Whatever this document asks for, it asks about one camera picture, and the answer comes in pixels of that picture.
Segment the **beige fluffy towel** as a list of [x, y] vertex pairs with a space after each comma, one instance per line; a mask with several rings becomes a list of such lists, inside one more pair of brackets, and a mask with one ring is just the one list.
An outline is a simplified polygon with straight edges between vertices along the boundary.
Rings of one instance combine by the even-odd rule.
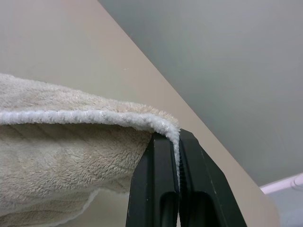
[[179, 157], [164, 111], [0, 73], [0, 227], [54, 227], [100, 189], [128, 192], [155, 132]]

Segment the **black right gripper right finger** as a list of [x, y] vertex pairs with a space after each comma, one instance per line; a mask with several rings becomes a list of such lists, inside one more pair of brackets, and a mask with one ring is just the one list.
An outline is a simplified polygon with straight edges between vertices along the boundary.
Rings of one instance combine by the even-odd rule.
[[193, 133], [180, 132], [181, 227], [235, 227], [235, 199], [226, 177]]

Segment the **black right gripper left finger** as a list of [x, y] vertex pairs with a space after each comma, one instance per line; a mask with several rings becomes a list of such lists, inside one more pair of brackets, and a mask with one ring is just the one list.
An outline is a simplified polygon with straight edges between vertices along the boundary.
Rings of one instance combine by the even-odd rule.
[[176, 227], [178, 201], [172, 142], [154, 133], [132, 176], [125, 227]]

